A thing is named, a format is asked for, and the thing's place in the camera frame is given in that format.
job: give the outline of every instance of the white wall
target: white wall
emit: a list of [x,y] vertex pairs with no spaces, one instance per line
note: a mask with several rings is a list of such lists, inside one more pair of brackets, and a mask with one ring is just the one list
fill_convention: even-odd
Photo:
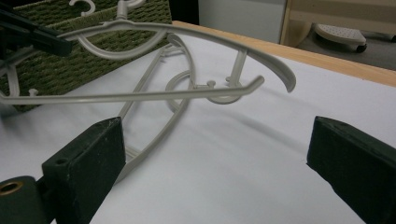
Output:
[[287,0],[199,0],[200,24],[279,43]]

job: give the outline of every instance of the white cloth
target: white cloth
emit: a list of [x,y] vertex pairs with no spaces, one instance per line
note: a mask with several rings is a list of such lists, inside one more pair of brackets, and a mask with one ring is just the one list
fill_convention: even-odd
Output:
[[[236,52],[192,37],[200,84],[224,84]],[[127,92],[154,53],[70,94]],[[338,119],[396,147],[396,89],[280,58],[297,77],[287,93],[268,68],[247,59],[241,82],[265,83],[231,105],[191,100],[175,129],[138,169],[109,193],[92,223],[363,223],[306,165],[315,116]],[[164,58],[150,81],[163,91],[186,68]],[[42,176],[41,163],[95,122],[116,117],[121,103],[42,105],[0,122],[0,180]],[[125,120],[126,144],[141,148],[171,113],[142,103]]]

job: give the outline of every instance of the white plastic hanger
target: white plastic hanger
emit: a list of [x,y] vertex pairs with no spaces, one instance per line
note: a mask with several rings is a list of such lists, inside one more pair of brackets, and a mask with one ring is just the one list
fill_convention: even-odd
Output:
[[[92,6],[91,0],[81,0],[89,3]],[[70,5],[73,5],[76,0],[71,1]],[[175,125],[175,121],[180,117],[181,113],[187,106],[188,99],[192,98],[207,98],[209,101],[215,104],[230,104],[237,101],[241,96],[249,94],[255,91],[264,82],[264,78],[261,76],[253,79],[248,85],[243,87],[239,78],[242,73],[242,68],[245,64],[247,56],[254,60],[266,65],[271,69],[284,83],[288,92],[291,92],[296,85],[296,78],[293,72],[277,58],[266,54],[262,51],[253,49],[249,46],[243,45],[236,41],[228,38],[212,35],[206,32],[201,32],[189,28],[177,27],[169,24],[151,23],[151,22],[133,22],[127,21],[128,10],[135,7],[142,6],[145,0],[130,0],[122,1],[118,3],[117,17],[114,21],[106,21],[101,25],[93,26],[85,29],[72,31],[66,34],[60,35],[67,40],[77,40],[86,50],[92,54],[109,59],[109,60],[124,60],[134,56],[140,55],[152,49],[158,44],[166,35],[168,41],[171,43],[161,48],[149,66],[145,75],[143,75],[141,81],[136,85],[135,89],[131,93],[127,94],[108,94],[108,95],[84,95],[84,96],[68,96],[68,95],[48,95],[40,96],[36,93],[32,93],[30,96],[20,96],[18,75],[16,66],[26,58],[33,56],[36,53],[35,49],[28,48],[18,51],[12,57],[0,62],[0,76],[7,74],[9,82],[10,95],[5,96],[0,92],[0,104],[5,105],[44,105],[44,104],[79,104],[79,103],[104,103],[104,102],[126,102],[125,106],[119,113],[119,116],[124,118],[128,110],[131,108],[134,102],[138,101],[160,101],[166,100],[174,115],[166,123],[160,133],[142,150],[135,149],[133,147],[126,147],[126,154],[129,159],[125,168],[121,172],[117,182],[122,180],[130,171],[132,171],[138,163],[147,157],[155,145],[165,136],[166,132]],[[94,11],[94,5],[88,13]],[[122,52],[112,52],[104,49],[99,49],[93,45],[87,37],[92,35],[98,35],[110,31],[119,30],[144,30],[153,31],[156,34],[145,44],[131,50]],[[182,39],[177,36],[180,35],[191,35],[199,37],[209,41],[216,42],[224,45],[231,49],[237,50],[237,56],[233,65],[233,71],[226,81],[229,83],[228,88],[215,89],[216,83],[214,81],[207,81],[205,85],[199,85],[195,83],[195,68],[192,57],[183,43]],[[190,68],[172,78],[166,86],[165,91],[156,92],[141,92],[145,81],[153,71],[153,68],[161,57],[172,51],[181,51],[185,54],[188,59]],[[174,91],[174,87],[177,83],[188,78],[190,80],[189,87],[186,91]],[[176,99],[182,99],[180,103],[176,102]]]

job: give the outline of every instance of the woven basket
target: woven basket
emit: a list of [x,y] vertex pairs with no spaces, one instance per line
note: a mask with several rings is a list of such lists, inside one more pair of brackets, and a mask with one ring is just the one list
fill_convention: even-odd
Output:
[[[76,2],[73,7],[66,0],[46,0],[15,9],[31,21],[47,26],[61,33],[109,21],[116,17],[117,1],[95,0],[96,11],[87,17],[80,17],[88,4]],[[151,0],[140,8],[132,10],[131,21],[171,23],[168,0]],[[90,37],[90,41],[101,49],[122,51],[133,49],[154,35],[146,31],[120,31]],[[166,44],[163,40],[154,49]],[[40,52],[17,66],[21,95],[29,95],[30,89],[37,89],[39,95],[62,95],[88,83],[128,62],[110,61],[98,58],[73,42],[70,56],[62,58]],[[0,77],[0,91],[9,94],[7,76]],[[34,105],[16,105],[19,111],[27,111]]]

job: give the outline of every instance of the black rubber block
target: black rubber block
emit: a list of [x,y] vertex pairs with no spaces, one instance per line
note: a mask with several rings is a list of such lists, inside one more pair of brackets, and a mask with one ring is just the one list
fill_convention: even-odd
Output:
[[396,223],[396,149],[344,122],[316,117],[307,164],[366,223]]
[[58,199],[58,224],[88,224],[125,165],[120,118],[87,129],[42,165]]

